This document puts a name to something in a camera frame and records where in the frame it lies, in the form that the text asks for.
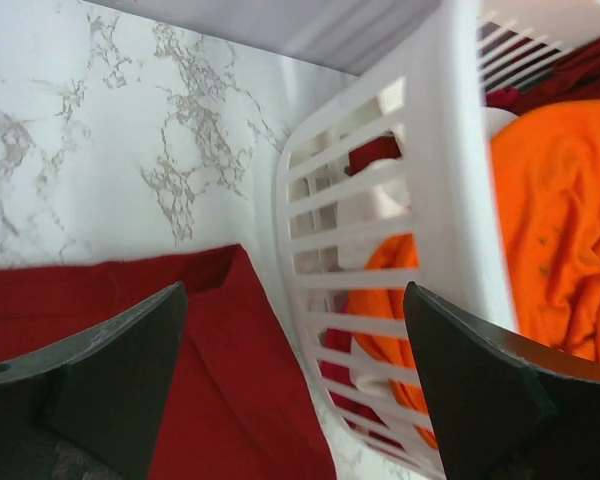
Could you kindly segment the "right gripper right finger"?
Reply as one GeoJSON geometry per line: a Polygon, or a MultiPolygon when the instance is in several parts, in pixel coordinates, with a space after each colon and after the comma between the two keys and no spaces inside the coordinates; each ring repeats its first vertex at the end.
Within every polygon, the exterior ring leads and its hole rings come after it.
{"type": "Polygon", "coordinates": [[[449,479],[600,479],[600,363],[408,284],[405,323],[449,479]]]}

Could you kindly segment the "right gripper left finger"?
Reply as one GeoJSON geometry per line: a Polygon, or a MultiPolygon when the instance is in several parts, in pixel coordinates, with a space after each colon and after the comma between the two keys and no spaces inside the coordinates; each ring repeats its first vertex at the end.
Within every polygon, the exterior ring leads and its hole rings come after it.
{"type": "Polygon", "coordinates": [[[177,282],[0,362],[0,479],[147,478],[186,313],[177,282]]]}

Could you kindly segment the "dark red t shirt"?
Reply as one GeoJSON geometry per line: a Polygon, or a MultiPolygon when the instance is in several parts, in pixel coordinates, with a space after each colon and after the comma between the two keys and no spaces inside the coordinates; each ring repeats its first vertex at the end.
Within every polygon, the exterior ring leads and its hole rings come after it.
{"type": "Polygon", "coordinates": [[[187,313],[145,479],[332,479],[295,354],[247,252],[0,270],[0,362],[107,321],[180,282],[187,313]]]}

